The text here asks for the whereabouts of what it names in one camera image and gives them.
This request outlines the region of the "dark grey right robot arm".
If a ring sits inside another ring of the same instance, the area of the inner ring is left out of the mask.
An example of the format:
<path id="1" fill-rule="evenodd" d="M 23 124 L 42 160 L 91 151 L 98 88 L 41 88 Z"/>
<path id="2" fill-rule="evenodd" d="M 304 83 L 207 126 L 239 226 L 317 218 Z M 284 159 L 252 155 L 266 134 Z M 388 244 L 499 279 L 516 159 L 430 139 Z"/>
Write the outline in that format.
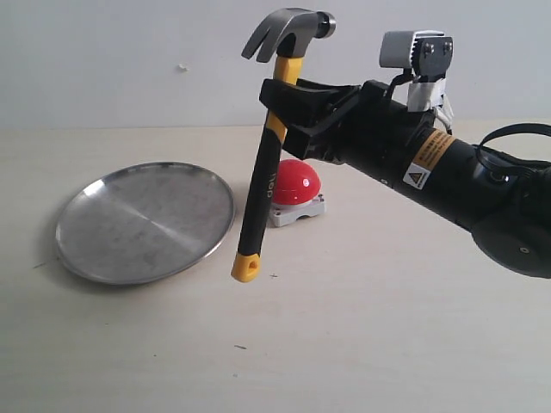
<path id="1" fill-rule="evenodd" d="M 284 151 L 347 164 L 469 232 L 497 264 L 550 276 L 550 164 L 470 144 L 387 97 L 384 83 L 267 79 L 260 102 L 288 129 Z"/>

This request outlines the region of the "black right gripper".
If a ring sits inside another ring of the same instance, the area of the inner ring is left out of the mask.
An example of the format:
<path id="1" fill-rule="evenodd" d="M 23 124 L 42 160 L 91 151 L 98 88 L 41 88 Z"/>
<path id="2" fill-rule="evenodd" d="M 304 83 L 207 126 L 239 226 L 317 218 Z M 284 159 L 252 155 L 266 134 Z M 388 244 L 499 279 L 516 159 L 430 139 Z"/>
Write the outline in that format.
<path id="1" fill-rule="evenodd" d="M 375 80 L 360 89 L 301 78 L 297 84 L 265 79 L 259 101 L 289 126 L 282 146 L 288 154 L 348 164 L 402 189 L 410 162 L 434 130 L 435 115 L 410 112 L 404 104 L 385 99 L 386 91 L 387 85 Z"/>

